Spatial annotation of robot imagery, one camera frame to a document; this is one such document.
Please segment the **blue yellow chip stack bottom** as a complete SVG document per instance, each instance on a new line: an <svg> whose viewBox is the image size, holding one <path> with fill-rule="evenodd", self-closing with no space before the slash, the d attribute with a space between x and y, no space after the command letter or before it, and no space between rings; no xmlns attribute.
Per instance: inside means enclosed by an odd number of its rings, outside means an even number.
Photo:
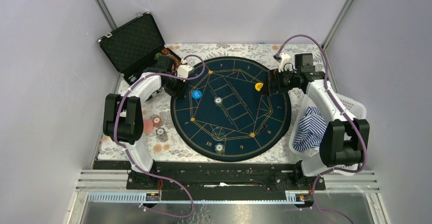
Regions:
<svg viewBox="0 0 432 224"><path fill-rule="evenodd" d="M224 144L218 143L215 145L214 150L217 154L223 154L225 152Z"/></svg>

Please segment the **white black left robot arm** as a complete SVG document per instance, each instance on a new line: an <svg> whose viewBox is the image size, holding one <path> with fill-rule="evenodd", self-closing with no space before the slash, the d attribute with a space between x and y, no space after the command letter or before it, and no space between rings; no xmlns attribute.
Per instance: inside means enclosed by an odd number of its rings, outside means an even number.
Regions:
<svg viewBox="0 0 432 224"><path fill-rule="evenodd" d="M162 88L171 97L183 98L187 82L194 79L193 72L194 67L185 59L176 67L173 58L160 55L127 90L105 98L103 134L123 149L131 169L140 174L139 183L146 189L155 187L160 176L151 171L154 160L149 150L138 142L145 129L142 103Z"/></svg>

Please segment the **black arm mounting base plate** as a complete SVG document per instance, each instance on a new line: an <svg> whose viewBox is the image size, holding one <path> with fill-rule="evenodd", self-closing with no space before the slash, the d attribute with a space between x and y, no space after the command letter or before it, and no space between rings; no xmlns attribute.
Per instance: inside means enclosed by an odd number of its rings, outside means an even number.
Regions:
<svg viewBox="0 0 432 224"><path fill-rule="evenodd" d="M95 170L125 170L126 189L154 190L163 201L282 201L286 191L309 195L314 183L300 165L289 163L204 163L156 161L148 176L132 170L128 161L97 160Z"/></svg>

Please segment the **yellow big blind button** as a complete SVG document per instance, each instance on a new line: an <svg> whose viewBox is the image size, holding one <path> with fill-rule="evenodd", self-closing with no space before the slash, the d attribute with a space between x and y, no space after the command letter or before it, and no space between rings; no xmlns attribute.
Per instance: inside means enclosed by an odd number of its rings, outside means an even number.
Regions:
<svg viewBox="0 0 432 224"><path fill-rule="evenodd" d="M258 82L254 85L255 90L258 92L261 91L262 87L263 87L263 83L261 83L261 82Z"/></svg>

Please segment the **red chip stack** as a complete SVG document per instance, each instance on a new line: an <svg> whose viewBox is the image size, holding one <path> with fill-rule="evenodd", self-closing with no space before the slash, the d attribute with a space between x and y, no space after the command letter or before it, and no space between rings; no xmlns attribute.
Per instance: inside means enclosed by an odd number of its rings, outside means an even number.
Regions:
<svg viewBox="0 0 432 224"><path fill-rule="evenodd" d="M153 128L160 128L162 125L162 120L160 116L155 116L152 118Z"/></svg>

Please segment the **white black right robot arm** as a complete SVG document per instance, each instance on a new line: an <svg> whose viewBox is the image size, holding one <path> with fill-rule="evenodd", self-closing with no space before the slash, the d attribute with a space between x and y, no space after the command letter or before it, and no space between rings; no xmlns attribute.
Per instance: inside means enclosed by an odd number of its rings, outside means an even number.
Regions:
<svg viewBox="0 0 432 224"><path fill-rule="evenodd" d="M277 53L274 59L279 67L267 72L260 92L266 96L301 89L321 113L326 130L319 152L300 162L301 170L292 175L296 188L305 189L312 176L338 171L353 175L362 170L366 162L369 123L358 119L342 104L328 81L327 74L316 71L311 53Z"/></svg>

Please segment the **pink card deck box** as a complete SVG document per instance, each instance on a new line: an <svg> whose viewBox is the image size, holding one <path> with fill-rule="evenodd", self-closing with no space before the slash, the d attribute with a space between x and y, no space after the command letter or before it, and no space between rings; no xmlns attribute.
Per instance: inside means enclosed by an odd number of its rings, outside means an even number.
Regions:
<svg viewBox="0 0 432 224"><path fill-rule="evenodd" d="M145 134L149 134L153 132L154 129L154 124L153 124L153 120L152 119L144 119L143 120L143 133Z"/></svg>

